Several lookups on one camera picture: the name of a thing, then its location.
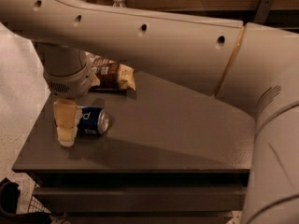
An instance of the white robotic arm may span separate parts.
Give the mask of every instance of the white robotic arm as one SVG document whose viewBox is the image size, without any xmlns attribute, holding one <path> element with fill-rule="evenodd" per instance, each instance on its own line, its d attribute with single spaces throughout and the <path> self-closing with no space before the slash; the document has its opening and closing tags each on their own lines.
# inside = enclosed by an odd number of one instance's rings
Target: white robotic arm
<svg viewBox="0 0 299 224">
<path fill-rule="evenodd" d="M 45 79 L 59 96 L 77 98 L 90 88 L 84 50 L 214 95 L 253 116 L 255 151 L 242 221 L 297 223 L 299 35 L 79 0 L 0 0 L 0 21 L 37 42 Z"/>
</svg>

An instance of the clear plastic bottle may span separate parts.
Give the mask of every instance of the clear plastic bottle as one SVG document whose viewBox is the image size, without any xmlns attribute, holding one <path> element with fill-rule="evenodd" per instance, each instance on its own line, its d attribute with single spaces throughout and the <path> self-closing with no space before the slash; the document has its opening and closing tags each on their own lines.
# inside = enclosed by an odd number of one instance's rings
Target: clear plastic bottle
<svg viewBox="0 0 299 224">
<path fill-rule="evenodd" d="M 124 0 L 113 0 L 113 7 L 126 7 Z"/>
</svg>

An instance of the label on can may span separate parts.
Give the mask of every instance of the label on can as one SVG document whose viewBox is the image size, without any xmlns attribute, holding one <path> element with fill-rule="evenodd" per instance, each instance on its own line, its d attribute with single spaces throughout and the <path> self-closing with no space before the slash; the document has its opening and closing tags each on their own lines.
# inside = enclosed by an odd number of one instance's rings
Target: label on can
<svg viewBox="0 0 299 224">
<path fill-rule="evenodd" d="M 103 134 L 108 127 L 109 116 L 103 108 L 82 107 L 78 129 L 86 134 Z"/>
</svg>

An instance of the soda can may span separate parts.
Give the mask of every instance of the soda can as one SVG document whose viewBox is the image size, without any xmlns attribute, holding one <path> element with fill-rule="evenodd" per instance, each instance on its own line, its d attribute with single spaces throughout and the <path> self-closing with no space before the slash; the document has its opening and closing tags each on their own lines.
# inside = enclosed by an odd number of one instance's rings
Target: soda can
<svg viewBox="0 0 299 224">
<path fill-rule="evenodd" d="M 82 107 L 78 129 L 86 134 L 103 134 L 109 126 L 109 114 L 104 108 Z"/>
</svg>

